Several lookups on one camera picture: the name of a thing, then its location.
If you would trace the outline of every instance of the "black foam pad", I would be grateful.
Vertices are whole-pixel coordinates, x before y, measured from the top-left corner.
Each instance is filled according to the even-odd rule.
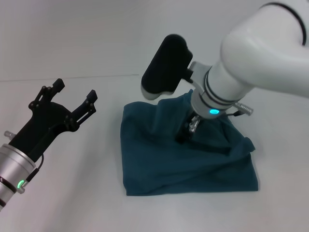
[[[192,57],[183,37],[167,36],[142,77],[143,88],[152,94],[174,92],[180,80],[186,79]]]

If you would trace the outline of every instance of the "white wall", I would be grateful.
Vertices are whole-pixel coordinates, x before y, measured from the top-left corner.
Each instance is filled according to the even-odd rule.
[[[164,37],[213,64],[267,0],[0,0],[0,80],[142,74]]]

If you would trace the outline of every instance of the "white background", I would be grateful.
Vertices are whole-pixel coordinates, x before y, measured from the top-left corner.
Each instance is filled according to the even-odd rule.
[[[122,185],[123,107],[144,101],[140,78],[163,38],[181,34],[194,60],[212,64],[224,35],[264,2],[0,0],[0,132],[18,132],[57,78],[66,87],[54,100],[69,110],[91,89],[98,95],[97,112],[57,137],[25,194],[2,210],[0,231],[309,231],[303,98],[255,89],[242,100],[254,114],[232,119],[256,147],[258,192],[127,197]],[[173,96],[189,89],[181,83]]]

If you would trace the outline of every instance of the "dark green towel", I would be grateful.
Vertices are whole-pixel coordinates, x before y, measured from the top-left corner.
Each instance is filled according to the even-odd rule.
[[[254,146],[227,116],[204,120],[189,142],[175,141],[188,117],[191,94],[158,105],[125,106],[121,150],[128,196],[258,190],[250,155]]]

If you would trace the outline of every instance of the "black stripe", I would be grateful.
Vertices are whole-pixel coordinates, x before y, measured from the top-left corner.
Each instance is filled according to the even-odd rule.
[[[6,187],[8,187],[13,193],[17,192],[17,189],[12,185],[10,182],[8,182],[6,179],[2,178],[0,176],[0,183],[4,184]]]
[[[285,5],[285,4],[279,3],[279,2],[267,3],[264,6],[269,6],[269,5],[281,6],[284,9],[288,10],[289,12],[291,12],[292,15],[295,16],[295,18],[298,20],[298,22],[300,24],[301,30],[303,31],[303,46],[305,46],[306,45],[306,41],[307,41],[307,32],[306,32],[305,24],[304,24],[303,20],[301,19],[301,17],[298,15],[298,13],[295,10],[293,10],[291,7],[289,7],[289,6]]]
[[[210,93],[211,93],[214,97],[216,97],[217,99],[219,99],[219,100],[221,100],[221,101],[223,101],[223,102],[229,103],[229,104],[227,104],[227,105],[232,105],[232,104],[238,102],[240,99],[238,99],[238,100],[233,100],[233,101],[225,100],[225,99],[223,99],[223,98],[218,97],[218,96],[212,91],[212,89],[211,89],[211,87],[210,87],[210,85],[209,85],[209,83],[208,83],[208,74],[209,74],[209,71],[210,71],[210,69],[208,70],[208,72],[205,74],[205,77],[204,77],[204,80],[206,79],[206,81],[204,81],[204,89],[205,89],[205,91],[207,90],[207,89],[206,89],[206,85],[207,85],[207,87],[208,87]]]
[[[0,199],[0,206],[2,206],[2,208],[4,208],[6,206],[6,203]]]
[[[200,94],[198,94],[198,95],[199,95],[199,98],[201,98],[201,101],[202,101],[208,108],[214,109],[214,110],[219,110],[219,111],[222,110],[222,109],[217,109],[217,108],[215,108],[215,107],[212,107],[212,106],[208,105],[208,104],[204,101],[204,99],[202,98],[202,96],[201,96]]]
[[[206,73],[205,76],[204,76],[204,83],[205,83],[206,75],[207,75],[207,77],[208,77],[208,73]],[[218,105],[224,105],[224,106],[229,106],[229,105],[231,105],[231,103],[224,104],[224,103],[221,103],[221,102],[217,101],[215,98],[213,98],[213,97],[209,94],[207,88],[204,88],[204,89],[205,89],[205,93],[207,94],[207,96],[209,97],[209,99],[212,100],[212,101],[214,101],[214,102],[217,103]]]

